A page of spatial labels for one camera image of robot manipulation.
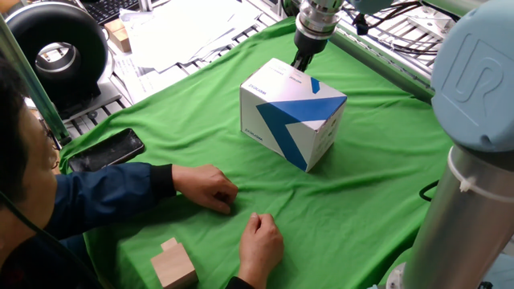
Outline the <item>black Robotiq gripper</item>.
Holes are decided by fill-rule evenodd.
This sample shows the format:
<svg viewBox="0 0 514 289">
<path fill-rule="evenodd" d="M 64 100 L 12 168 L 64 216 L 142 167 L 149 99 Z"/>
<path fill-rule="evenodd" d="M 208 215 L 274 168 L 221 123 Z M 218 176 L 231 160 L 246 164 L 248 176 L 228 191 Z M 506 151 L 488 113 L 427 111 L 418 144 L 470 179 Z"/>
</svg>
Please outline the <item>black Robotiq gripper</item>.
<svg viewBox="0 0 514 289">
<path fill-rule="evenodd" d="M 302 32 L 296 31 L 294 44 L 297 47 L 297 52 L 291 66 L 300 71 L 305 71 L 311 63 L 313 55 L 322 52 L 327 42 L 327 39 L 311 39 Z"/>
</svg>

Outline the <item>person's left hand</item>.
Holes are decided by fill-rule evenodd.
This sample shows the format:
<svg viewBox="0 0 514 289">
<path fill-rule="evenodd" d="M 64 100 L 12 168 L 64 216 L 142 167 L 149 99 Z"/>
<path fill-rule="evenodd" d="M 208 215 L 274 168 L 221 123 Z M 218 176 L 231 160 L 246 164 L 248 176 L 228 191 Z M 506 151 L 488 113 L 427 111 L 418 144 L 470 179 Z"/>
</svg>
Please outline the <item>person's left hand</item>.
<svg viewBox="0 0 514 289">
<path fill-rule="evenodd" d="M 229 214 L 238 194 L 238 187 L 213 165 L 185 167 L 172 165 L 174 188 L 193 203 Z"/>
</svg>

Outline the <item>person's right hand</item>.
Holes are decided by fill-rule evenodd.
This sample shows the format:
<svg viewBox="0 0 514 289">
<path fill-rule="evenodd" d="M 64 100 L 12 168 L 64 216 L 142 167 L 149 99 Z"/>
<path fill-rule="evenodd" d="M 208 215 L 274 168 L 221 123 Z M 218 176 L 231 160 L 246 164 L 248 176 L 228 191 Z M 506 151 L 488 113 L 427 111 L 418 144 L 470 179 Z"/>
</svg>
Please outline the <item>person's right hand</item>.
<svg viewBox="0 0 514 289">
<path fill-rule="evenodd" d="M 238 277 L 253 288 L 266 288 L 284 256 L 284 238 L 270 214 L 252 213 L 239 243 Z"/>
</svg>

